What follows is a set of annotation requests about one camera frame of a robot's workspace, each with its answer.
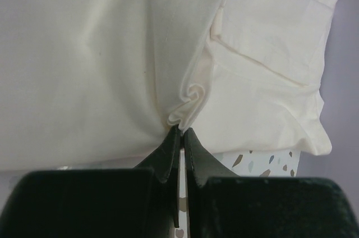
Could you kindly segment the white coca-cola t shirt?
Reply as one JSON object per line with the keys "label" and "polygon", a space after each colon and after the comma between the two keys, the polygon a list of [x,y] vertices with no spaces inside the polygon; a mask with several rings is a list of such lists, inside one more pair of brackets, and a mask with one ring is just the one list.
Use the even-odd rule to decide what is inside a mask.
{"label": "white coca-cola t shirt", "polygon": [[171,126],[213,153],[329,154],[337,0],[1,0],[1,170],[144,155]]}

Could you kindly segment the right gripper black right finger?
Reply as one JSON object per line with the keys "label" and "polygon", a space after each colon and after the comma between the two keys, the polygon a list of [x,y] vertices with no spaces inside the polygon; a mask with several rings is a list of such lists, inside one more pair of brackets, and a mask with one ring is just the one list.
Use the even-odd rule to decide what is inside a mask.
{"label": "right gripper black right finger", "polygon": [[242,177],[193,129],[183,136],[189,237],[357,237],[342,189],[324,178]]}

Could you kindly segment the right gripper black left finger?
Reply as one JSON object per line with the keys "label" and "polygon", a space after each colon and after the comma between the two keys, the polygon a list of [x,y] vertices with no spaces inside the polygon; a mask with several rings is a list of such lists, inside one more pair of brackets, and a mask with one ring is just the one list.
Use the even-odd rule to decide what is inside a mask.
{"label": "right gripper black left finger", "polygon": [[173,237],[179,225],[181,132],[134,168],[36,171],[15,186],[2,237]]}

